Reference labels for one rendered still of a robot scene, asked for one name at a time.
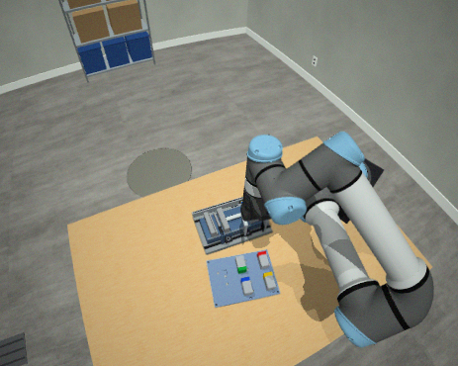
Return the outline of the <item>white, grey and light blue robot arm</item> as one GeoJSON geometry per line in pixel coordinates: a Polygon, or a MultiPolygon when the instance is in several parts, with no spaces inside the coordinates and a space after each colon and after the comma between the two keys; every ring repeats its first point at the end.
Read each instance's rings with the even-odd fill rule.
{"type": "Polygon", "coordinates": [[[254,137],[245,178],[276,225],[301,219],[314,226],[340,290],[334,315],[346,337],[365,347],[421,323],[433,301],[430,270],[370,184],[370,169],[353,138],[339,132],[287,169],[282,151],[279,139],[254,137]],[[386,284],[369,278],[337,204],[386,272],[386,284]]]}

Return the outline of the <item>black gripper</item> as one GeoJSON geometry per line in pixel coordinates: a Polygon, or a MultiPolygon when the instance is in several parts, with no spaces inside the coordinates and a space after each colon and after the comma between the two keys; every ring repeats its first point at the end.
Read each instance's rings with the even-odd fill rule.
{"type": "Polygon", "coordinates": [[[263,200],[257,187],[249,184],[245,178],[244,189],[243,189],[243,203],[240,207],[240,214],[243,221],[243,233],[247,235],[247,221],[260,220],[262,221],[261,228],[262,232],[266,231],[267,224],[271,220],[267,210],[264,207],[263,200]],[[267,221],[265,221],[267,220],[267,221]]]}

